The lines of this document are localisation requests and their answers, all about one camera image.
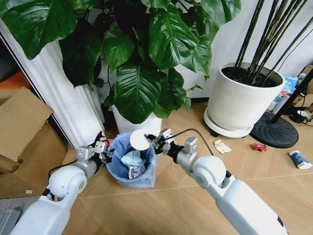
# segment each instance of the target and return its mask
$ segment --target white planter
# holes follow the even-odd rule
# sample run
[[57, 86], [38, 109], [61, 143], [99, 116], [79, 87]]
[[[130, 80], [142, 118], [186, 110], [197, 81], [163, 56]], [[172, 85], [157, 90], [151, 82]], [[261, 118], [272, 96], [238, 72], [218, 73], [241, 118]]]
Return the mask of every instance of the white planter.
[[138, 129], [143, 129], [150, 134], [158, 135], [161, 131], [162, 119], [155, 116], [154, 113], [151, 113], [143, 123], [132, 124], [118, 112], [115, 105], [112, 105], [112, 110], [119, 133], [133, 132]]
[[[252, 87], [227, 78], [222, 69], [232, 67], [229, 63], [219, 68], [213, 90], [208, 102], [208, 112], [212, 120], [227, 130], [245, 130], [254, 125], [275, 99], [285, 85], [285, 79], [277, 72], [270, 78], [276, 82], [276, 87]], [[242, 68], [248, 68], [250, 63], [242, 63]], [[261, 73], [270, 70], [263, 68]]]

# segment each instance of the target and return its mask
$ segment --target floor tile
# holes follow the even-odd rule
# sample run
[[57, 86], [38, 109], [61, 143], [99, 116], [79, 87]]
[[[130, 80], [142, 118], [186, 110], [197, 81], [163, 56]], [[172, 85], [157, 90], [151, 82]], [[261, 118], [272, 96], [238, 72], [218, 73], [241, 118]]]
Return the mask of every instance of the floor tile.
[[275, 153], [286, 163], [288, 170], [292, 174], [306, 174], [306, 173], [313, 173], [313, 167], [306, 170], [298, 169], [289, 153], [295, 150], [299, 150], [301, 155], [306, 158], [309, 162], [313, 163], [313, 128], [301, 126], [296, 127], [298, 134], [299, 134], [299, 141], [295, 144], [295, 146], [291, 148], [285, 149], [275, 149]]
[[296, 178], [305, 190], [313, 197], [313, 174], [296, 175]]
[[289, 234], [313, 234], [313, 202], [294, 176], [246, 182], [281, 217]]
[[179, 190], [189, 234], [238, 234], [217, 209], [213, 198], [207, 191], [199, 186]]
[[64, 229], [64, 234], [108, 235], [79, 199], [76, 199], [70, 211], [69, 221]]
[[[266, 153], [253, 150], [250, 136], [228, 138], [211, 136], [203, 121], [207, 103], [184, 107], [163, 120], [163, 128], [173, 134], [194, 128], [203, 135], [215, 156], [239, 179], [246, 181], [282, 218], [291, 235], [313, 234], [313, 168], [297, 169], [289, 152], [299, 150], [313, 162], [313, 128], [294, 125], [299, 142], [290, 149], [268, 147]], [[184, 145], [189, 136], [198, 137], [201, 156], [210, 155], [200, 136], [193, 131], [177, 136]], [[221, 139], [232, 151], [220, 154], [213, 142]], [[75, 158], [70, 150], [66, 161]], [[79, 195], [65, 235], [233, 235], [238, 234], [217, 209], [213, 198], [189, 177], [169, 156], [159, 155], [153, 188], [126, 188], [118, 184], [106, 167], [100, 168]]]
[[109, 235], [185, 235], [175, 190], [84, 198], [82, 202]]

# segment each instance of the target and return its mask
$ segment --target crushed can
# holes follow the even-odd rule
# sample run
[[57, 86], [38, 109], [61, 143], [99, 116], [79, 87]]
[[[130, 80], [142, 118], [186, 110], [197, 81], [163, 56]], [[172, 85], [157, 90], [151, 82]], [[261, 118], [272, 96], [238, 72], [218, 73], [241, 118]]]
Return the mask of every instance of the crushed can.
[[265, 144], [254, 143], [253, 148], [254, 148], [254, 150], [259, 150], [260, 152], [266, 152], [267, 151], [267, 146]]

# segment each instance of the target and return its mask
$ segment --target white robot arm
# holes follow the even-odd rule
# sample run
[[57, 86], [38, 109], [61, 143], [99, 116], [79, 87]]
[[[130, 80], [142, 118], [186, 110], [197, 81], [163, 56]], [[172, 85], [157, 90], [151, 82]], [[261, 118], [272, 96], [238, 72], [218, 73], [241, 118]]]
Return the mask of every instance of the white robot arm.
[[198, 138], [176, 145], [170, 129], [158, 137], [146, 135], [156, 153], [167, 154], [215, 199], [217, 208], [241, 235], [287, 235], [280, 217], [215, 156], [199, 157]]
[[64, 166], [51, 175], [42, 196], [25, 211], [11, 235], [61, 235], [87, 179], [101, 165], [111, 162], [112, 151], [108, 151], [108, 146], [108, 142], [97, 141], [95, 148], [79, 147], [75, 165]]
[[[145, 138], [157, 154], [172, 157], [175, 163], [181, 165], [188, 175], [210, 193], [218, 209], [240, 234], [288, 234], [279, 216], [246, 183], [232, 176], [219, 158], [200, 158], [197, 138], [189, 137], [184, 146], [179, 146], [170, 129], [163, 130], [158, 137], [145, 135]], [[107, 146], [97, 143], [96, 157], [91, 156], [91, 148], [80, 147], [76, 166], [64, 166], [51, 175], [46, 193], [26, 210], [11, 235], [62, 234], [70, 208], [77, 195], [84, 190], [87, 179], [102, 164], [110, 162]], [[58, 197], [58, 202], [52, 200], [52, 194]]]

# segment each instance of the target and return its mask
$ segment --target blue plastic bag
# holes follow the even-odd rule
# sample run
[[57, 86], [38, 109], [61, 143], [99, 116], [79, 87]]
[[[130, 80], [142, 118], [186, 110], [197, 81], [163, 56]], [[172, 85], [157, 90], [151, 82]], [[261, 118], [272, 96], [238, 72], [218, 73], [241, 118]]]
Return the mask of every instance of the blue plastic bag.
[[126, 187], [153, 187], [156, 180], [157, 156], [152, 147], [140, 152], [140, 157], [147, 160], [145, 163], [146, 170], [137, 178], [132, 180], [128, 179], [128, 167], [121, 162], [121, 158], [128, 152], [134, 150], [130, 144], [130, 137], [131, 132], [127, 132], [117, 135], [117, 137], [113, 140], [110, 145], [110, 150], [115, 149], [115, 151], [112, 156], [112, 162], [106, 164], [107, 169], [120, 184]]

